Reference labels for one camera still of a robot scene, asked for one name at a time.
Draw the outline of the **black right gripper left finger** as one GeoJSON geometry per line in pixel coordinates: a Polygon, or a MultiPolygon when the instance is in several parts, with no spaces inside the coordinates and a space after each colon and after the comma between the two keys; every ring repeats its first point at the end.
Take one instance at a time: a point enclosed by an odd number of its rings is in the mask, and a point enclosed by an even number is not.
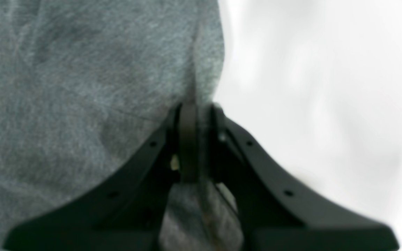
{"type": "Polygon", "coordinates": [[[198,180],[195,104],[163,124],[103,183],[10,230],[9,251],[156,251],[169,191],[198,180]]]}

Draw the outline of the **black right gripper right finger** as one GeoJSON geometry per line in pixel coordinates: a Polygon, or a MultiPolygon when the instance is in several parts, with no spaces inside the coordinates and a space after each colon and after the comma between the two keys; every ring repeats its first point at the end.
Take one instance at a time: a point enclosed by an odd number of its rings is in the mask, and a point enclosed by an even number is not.
{"type": "Polygon", "coordinates": [[[386,224],[326,199],[284,170],[244,128],[211,107],[211,175],[236,199],[246,251],[397,251],[386,224]]]}

